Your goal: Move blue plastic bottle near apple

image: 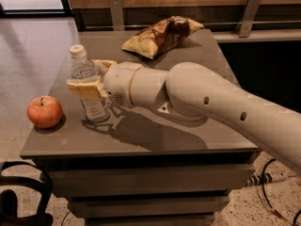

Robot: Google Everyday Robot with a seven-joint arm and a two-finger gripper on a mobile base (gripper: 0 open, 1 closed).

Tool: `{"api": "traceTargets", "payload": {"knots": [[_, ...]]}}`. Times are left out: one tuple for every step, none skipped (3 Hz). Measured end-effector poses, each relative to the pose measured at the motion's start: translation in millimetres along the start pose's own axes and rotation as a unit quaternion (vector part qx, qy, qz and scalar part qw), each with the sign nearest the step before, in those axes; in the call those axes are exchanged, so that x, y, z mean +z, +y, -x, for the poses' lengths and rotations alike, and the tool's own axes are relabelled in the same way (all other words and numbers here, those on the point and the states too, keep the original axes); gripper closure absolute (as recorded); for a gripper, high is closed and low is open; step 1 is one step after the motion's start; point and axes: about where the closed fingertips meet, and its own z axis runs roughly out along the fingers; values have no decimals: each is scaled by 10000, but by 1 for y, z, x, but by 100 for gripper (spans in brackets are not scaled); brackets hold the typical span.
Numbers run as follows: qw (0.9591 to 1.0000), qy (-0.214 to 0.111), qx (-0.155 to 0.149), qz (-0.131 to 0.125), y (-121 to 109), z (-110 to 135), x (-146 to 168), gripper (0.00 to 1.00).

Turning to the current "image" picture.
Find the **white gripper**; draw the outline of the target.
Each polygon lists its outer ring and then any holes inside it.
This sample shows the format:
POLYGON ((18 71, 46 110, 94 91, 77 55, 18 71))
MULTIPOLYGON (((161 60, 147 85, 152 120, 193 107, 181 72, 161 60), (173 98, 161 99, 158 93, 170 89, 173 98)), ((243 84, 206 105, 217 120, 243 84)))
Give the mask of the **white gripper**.
POLYGON ((92 82, 68 80, 69 90, 89 100, 101 100, 108 95, 114 105, 133 107, 130 86, 135 73, 142 68, 142 65, 132 62, 122 62, 117 65, 114 60, 103 59, 94 59, 93 62, 99 75, 104 76, 103 83, 99 80, 92 82))

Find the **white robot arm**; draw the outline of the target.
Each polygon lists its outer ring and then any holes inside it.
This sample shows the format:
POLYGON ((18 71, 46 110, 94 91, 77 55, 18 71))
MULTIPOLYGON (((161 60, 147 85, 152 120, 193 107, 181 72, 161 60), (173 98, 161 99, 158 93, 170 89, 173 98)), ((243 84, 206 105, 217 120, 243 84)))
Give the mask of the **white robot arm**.
POLYGON ((85 99, 108 97, 115 105, 145 107, 167 119, 214 119, 301 172, 301 114, 255 96, 197 63, 181 62, 163 71, 123 62, 102 66, 96 76, 69 79, 67 85, 85 99))

